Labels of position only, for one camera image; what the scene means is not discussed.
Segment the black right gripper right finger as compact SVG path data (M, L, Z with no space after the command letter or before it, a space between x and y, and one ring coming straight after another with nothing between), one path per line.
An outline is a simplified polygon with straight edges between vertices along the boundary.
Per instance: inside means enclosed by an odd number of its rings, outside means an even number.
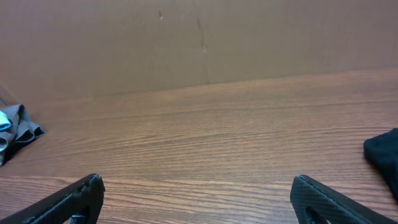
M294 178L290 202L300 224L397 224L307 175Z

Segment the black t-shirt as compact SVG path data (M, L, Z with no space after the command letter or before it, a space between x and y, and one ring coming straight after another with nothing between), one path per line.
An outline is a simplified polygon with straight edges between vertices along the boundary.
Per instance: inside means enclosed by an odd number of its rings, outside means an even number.
M365 158L381 173L397 200L397 128L365 140Z

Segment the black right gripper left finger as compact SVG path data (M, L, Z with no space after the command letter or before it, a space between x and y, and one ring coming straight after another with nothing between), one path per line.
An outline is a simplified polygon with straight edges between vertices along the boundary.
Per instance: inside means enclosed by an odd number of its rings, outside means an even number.
M1 220L9 224L96 224L104 202L105 187L98 174L66 186L37 203Z

